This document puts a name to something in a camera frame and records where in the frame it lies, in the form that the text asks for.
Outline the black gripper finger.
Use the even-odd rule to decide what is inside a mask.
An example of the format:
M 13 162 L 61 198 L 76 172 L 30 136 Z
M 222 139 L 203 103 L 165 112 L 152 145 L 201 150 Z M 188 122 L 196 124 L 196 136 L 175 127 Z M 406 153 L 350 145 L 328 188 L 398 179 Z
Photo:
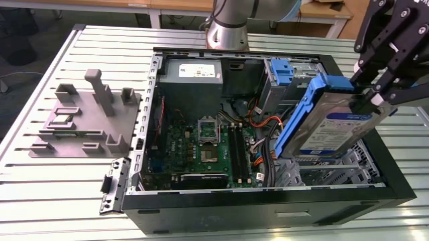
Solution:
M 378 75 L 399 71 L 409 58 L 411 44 L 407 28 L 411 25 L 411 1 L 370 1 L 355 39 L 354 51 L 359 53 L 350 82 L 367 85 Z
M 358 71 L 350 81 L 365 91 L 351 104 L 354 113 L 375 112 L 382 105 L 409 105 L 427 98 L 427 84 L 415 85 L 427 75 L 427 21 L 393 20 L 378 32 L 359 32 Z

